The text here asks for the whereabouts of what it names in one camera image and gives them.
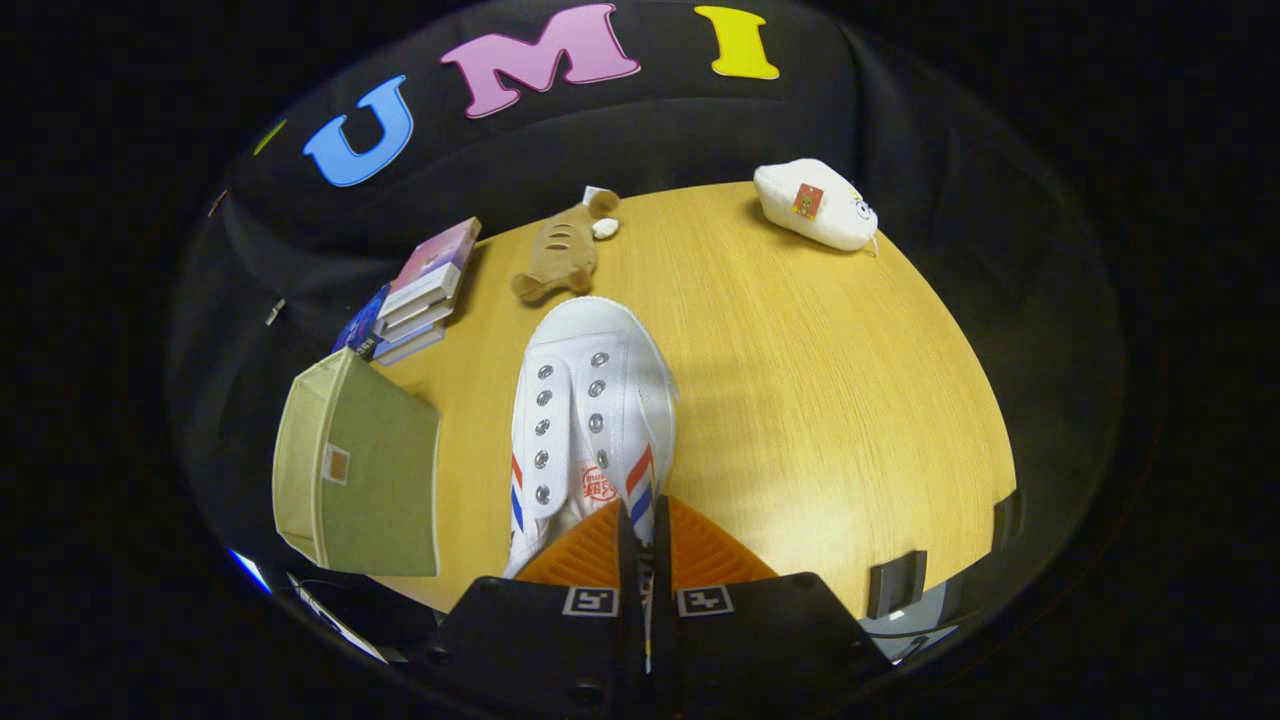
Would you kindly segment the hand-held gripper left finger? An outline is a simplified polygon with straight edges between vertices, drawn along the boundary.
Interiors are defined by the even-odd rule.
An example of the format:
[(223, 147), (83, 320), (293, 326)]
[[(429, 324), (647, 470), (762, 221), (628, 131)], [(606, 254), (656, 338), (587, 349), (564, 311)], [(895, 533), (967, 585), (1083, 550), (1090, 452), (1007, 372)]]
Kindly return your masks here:
[(623, 675), (627, 605), (614, 501), (561, 543), (612, 557), (599, 585), (480, 577), (425, 643), (425, 683), (475, 716), (607, 716)]

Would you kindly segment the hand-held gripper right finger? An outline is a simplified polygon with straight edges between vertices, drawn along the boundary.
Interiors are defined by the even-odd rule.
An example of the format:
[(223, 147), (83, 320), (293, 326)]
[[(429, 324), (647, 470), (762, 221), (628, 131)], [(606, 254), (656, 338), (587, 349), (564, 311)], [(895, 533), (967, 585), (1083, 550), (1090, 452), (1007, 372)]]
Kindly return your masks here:
[(680, 585), (694, 541), (727, 534), (666, 496), (655, 506), (653, 688), (662, 717), (840, 717), (893, 666), (812, 571)]

